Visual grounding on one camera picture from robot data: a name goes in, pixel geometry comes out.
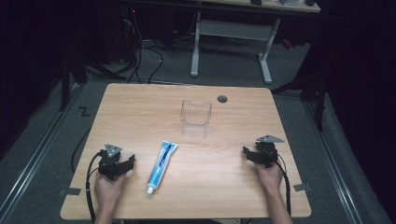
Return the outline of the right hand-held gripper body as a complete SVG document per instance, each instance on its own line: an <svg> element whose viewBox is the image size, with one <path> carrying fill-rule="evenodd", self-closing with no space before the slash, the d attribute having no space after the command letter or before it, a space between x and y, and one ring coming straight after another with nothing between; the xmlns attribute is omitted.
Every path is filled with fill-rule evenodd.
<svg viewBox="0 0 396 224"><path fill-rule="evenodd" d="M278 160L276 143L283 142L283 139L272 136L271 134L257 138L255 147L258 150L258 155L255 158L255 162L263 164L265 168L272 167Z"/></svg>

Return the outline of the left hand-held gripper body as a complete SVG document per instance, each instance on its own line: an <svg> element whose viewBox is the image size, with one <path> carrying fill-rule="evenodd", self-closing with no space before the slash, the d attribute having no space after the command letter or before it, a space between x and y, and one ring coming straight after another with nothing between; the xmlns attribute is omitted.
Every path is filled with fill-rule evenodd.
<svg viewBox="0 0 396 224"><path fill-rule="evenodd" d="M119 162L121 151L121 147L109 143L105 143L105 148L101 151L99 173L105 175L109 180L115 181L120 175L128 172L127 162Z"/></svg>

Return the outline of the blue and white toothpaste tube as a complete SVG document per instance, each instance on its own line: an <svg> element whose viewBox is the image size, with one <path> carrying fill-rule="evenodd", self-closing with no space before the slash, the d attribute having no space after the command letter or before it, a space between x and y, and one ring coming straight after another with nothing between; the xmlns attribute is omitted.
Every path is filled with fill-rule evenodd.
<svg viewBox="0 0 396 224"><path fill-rule="evenodd" d="M148 179L147 194L152 194L160 186L168 163L176 149L177 144L163 141L160 153Z"/></svg>

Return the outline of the clear plastic container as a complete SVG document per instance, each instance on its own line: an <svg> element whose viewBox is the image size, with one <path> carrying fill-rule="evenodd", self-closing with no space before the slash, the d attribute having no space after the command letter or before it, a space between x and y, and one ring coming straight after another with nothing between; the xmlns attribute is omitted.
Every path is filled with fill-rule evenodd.
<svg viewBox="0 0 396 224"><path fill-rule="evenodd" d="M180 122L182 134L205 138L211 120L212 104L206 101L184 100Z"/></svg>

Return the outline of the person's right hand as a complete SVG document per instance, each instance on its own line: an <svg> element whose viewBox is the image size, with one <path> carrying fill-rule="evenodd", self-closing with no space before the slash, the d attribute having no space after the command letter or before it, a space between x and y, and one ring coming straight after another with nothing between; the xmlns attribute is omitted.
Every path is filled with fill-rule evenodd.
<svg viewBox="0 0 396 224"><path fill-rule="evenodd" d="M255 163L255 167L259 174L261 184L268 195L275 195L280 193L280 183L283 175L281 170L273 165L270 168L265 168L263 165Z"/></svg>

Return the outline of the person's left hand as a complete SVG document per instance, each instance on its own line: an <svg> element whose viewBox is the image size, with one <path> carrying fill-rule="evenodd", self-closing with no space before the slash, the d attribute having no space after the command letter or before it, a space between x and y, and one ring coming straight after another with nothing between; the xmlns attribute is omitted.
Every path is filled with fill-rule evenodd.
<svg viewBox="0 0 396 224"><path fill-rule="evenodd" d="M122 193L125 179L126 175L121 175L116 180L109 180L105 175L97 173L94 191L99 204L116 204Z"/></svg>

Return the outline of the black metal stand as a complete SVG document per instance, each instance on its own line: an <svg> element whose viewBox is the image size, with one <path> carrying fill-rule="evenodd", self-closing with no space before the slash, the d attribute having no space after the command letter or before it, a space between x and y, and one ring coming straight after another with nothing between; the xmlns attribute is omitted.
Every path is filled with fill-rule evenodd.
<svg viewBox="0 0 396 224"><path fill-rule="evenodd" d="M287 90L301 90L300 99L303 102L314 102L314 122L316 127L322 132L322 116L325 109L326 75L315 73L303 77L297 77L281 87L271 90L272 94L280 94Z"/></svg>
<svg viewBox="0 0 396 224"><path fill-rule="evenodd" d="M62 60L62 98L60 110L65 111L70 101L70 77L73 77L78 84L85 84L88 81L82 58L74 51L67 51Z"/></svg>

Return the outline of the metal floor rail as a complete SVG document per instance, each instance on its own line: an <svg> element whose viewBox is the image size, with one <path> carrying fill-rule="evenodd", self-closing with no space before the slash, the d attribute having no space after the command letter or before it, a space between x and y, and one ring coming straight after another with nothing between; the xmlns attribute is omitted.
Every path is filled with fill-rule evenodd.
<svg viewBox="0 0 396 224"><path fill-rule="evenodd" d="M316 123L315 111L313 106L307 102L302 102L302 105L319 140L324 163L328 169L328 173L332 179L341 205L344 208L349 224L362 224L361 215L357 209L354 200L352 199L352 195L346 184L346 181L337 166L336 160L331 152L330 145L325 137L325 134L319 129Z"/></svg>
<svg viewBox="0 0 396 224"><path fill-rule="evenodd" d="M60 129L70 105L82 91L83 84L73 84L69 101L61 102L61 87L56 87L46 102L30 118L28 125L0 161L0 222L6 223L49 151L53 136Z"/></svg>

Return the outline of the white frame desk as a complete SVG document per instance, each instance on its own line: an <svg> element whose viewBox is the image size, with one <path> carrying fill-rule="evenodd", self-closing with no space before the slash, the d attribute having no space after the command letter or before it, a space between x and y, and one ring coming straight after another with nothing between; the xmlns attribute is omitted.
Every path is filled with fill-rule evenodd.
<svg viewBox="0 0 396 224"><path fill-rule="evenodd" d="M320 7L316 0L197 0L196 6L236 7L237 9L258 9L260 12L291 12L319 14ZM225 19L203 19L197 12L195 17L194 48L191 58L191 76L199 74L200 38L202 35L229 37L246 40L263 41L263 52L258 54L262 76L266 84L272 83L267 57L273 45L280 24L276 16L270 24L260 25L243 21L226 21Z"/></svg>

